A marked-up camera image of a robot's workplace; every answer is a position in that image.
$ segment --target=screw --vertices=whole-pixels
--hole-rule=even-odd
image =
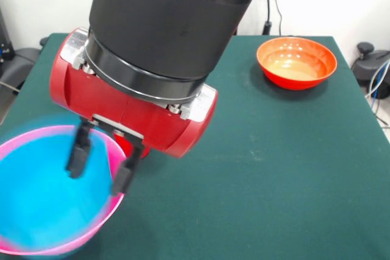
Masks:
[[[168,110],[171,113],[179,114],[180,113],[180,104],[169,105]]]
[[[117,130],[117,129],[115,129],[113,132],[114,132],[114,134],[116,134],[116,135],[118,135],[118,136],[120,136],[120,137],[123,137],[123,136],[124,136],[124,133],[121,132],[121,131],[119,131],[119,130]]]
[[[95,72],[93,71],[93,69],[91,68],[91,66],[88,63],[85,63],[84,65],[82,65],[82,70],[86,74],[95,74]]]
[[[95,125],[95,126],[99,126],[99,122],[96,120],[88,120],[88,122]]]

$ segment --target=bowl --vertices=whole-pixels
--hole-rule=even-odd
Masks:
[[[21,148],[22,146],[26,146],[30,143],[33,143],[34,141],[38,139],[42,139],[48,136],[59,136],[64,133],[74,133],[75,127],[72,125],[62,125],[62,126],[52,126],[52,127],[45,127],[45,128],[39,128],[36,130],[32,130],[30,132],[24,133],[22,135],[17,136],[16,138],[13,138],[4,144],[0,146],[0,164],[5,161],[5,158],[12,154],[15,149]],[[120,146],[109,136],[96,131],[92,130],[91,133],[92,139],[101,139],[103,143],[104,151],[106,152],[108,163],[107,169],[108,169],[108,176],[110,177],[110,183],[112,179],[115,177],[116,172],[118,171],[119,165],[121,162],[125,159],[125,154],[120,148]],[[100,195],[96,195],[94,191],[90,191],[91,195],[94,198],[99,198]],[[53,256],[58,255],[67,255],[68,253],[80,248],[82,245],[84,245],[86,242],[88,242],[100,229],[101,226],[112,216],[112,214],[116,211],[120,203],[122,202],[122,199],[124,197],[124,194],[118,194],[117,196],[110,196],[108,195],[107,198],[105,198],[105,202],[103,204],[103,208],[101,209],[100,213],[97,214],[92,221],[90,222],[89,226],[86,229],[80,230],[77,233],[77,236],[74,236],[72,238],[69,238],[68,241],[62,242],[61,244],[55,246],[55,247],[49,247],[41,250],[36,249],[28,249],[23,246],[21,248],[20,245],[15,245],[15,243],[11,243],[9,241],[9,238],[2,237],[0,234],[0,253],[5,253],[8,255],[18,255],[23,256],[25,258],[34,258],[34,257],[40,257],[40,256],[50,256],[52,258]]]
[[[266,77],[287,90],[312,88],[337,68],[335,55],[324,45],[298,37],[274,38],[257,50]]]

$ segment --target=pink bowl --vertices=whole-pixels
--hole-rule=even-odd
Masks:
[[[29,141],[41,138],[42,136],[71,132],[74,131],[74,128],[75,127],[72,125],[50,126],[32,130],[30,132],[19,135],[0,146],[0,161],[13,150],[22,146],[23,144],[26,144]],[[110,163],[110,172],[113,179],[119,169],[119,165],[126,156],[120,146],[113,139],[111,139],[111,137],[96,130],[92,131],[99,135],[106,143],[108,162]],[[84,245],[97,233],[97,231],[99,231],[103,224],[108,221],[108,219],[113,215],[118,206],[121,204],[123,197],[124,194],[119,194],[115,197],[111,196],[106,204],[106,209],[104,210],[103,215],[101,215],[94,222],[94,224],[92,224],[89,230],[85,231],[73,241],[42,251],[21,251],[19,248],[13,247],[0,237],[0,253],[18,256],[56,256],[69,253]]]

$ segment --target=table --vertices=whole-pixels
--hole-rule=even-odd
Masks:
[[[51,35],[0,129],[78,122],[49,98],[65,35]],[[199,144],[152,152],[123,204],[71,259],[389,259],[390,147],[332,37],[338,69],[312,90],[277,88],[255,58],[269,37],[233,37]],[[0,256],[0,260],[14,259]]]

